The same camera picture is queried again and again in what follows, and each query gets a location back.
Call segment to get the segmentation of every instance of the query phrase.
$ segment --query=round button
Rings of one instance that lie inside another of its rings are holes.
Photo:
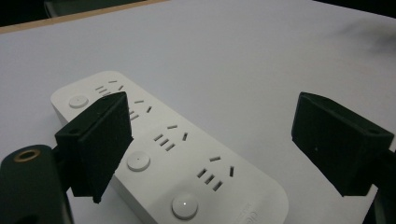
[[[135,172],[141,172],[146,170],[149,167],[149,155],[142,152],[136,151],[133,152],[128,157],[128,168]]]
[[[87,105],[89,102],[88,98],[83,95],[78,95],[70,99],[69,105],[72,108],[79,109]]]
[[[172,201],[172,211],[179,219],[192,219],[197,214],[198,202],[191,194],[179,194]]]

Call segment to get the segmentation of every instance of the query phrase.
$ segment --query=white table surface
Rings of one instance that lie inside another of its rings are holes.
[[[123,73],[278,181],[287,224],[360,224],[375,195],[342,198],[291,141],[300,91],[396,133],[396,20],[308,0],[172,0],[0,35],[0,159],[55,147],[51,94]],[[113,188],[74,198],[76,223],[140,223]]]

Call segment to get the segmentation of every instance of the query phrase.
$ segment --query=power strip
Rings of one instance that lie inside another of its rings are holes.
[[[128,95],[134,141],[112,186],[143,223],[283,223],[285,190],[226,146],[117,72],[57,90],[62,124],[108,94]]]

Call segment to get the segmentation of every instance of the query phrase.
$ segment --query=wooden edge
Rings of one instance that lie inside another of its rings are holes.
[[[20,31],[20,30],[26,30],[26,29],[31,29],[31,28],[36,28],[36,27],[41,27],[41,26],[46,26],[46,25],[52,25],[52,24],[65,22],[65,21],[75,21],[75,20],[79,20],[79,19],[83,19],[83,18],[87,18],[87,17],[91,17],[91,16],[96,16],[96,15],[105,14],[105,13],[109,13],[109,12],[124,10],[127,8],[142,7],[145,5],[166,2],[166,1],[169,1],[169,0],[147,0],[144,2],[125,4],[125,5],[116,6],[116,7],[106,7],[106,8],[102,8],[102,9],[93,10],[93,11],[81,12],[81,13],[77,13],[77,14],[62,16],[62,17],[55,17],[55,18],[45,19],[45,20],[41,20],[41,21],[29,21],[29,22],[21,23],[21,24],[3,26],[3,27],[0,27],[0,34],[10,33],[10,32],[15,32],[15,31]]]

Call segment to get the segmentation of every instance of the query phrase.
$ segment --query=white power strip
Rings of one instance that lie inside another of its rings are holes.
[[[281,224],[289,211],[270,176],[184,119],[131,80],[102,72],[57,90],[63,124],[97,99],[125,91],[134,141],[112,186],[147,224]]]

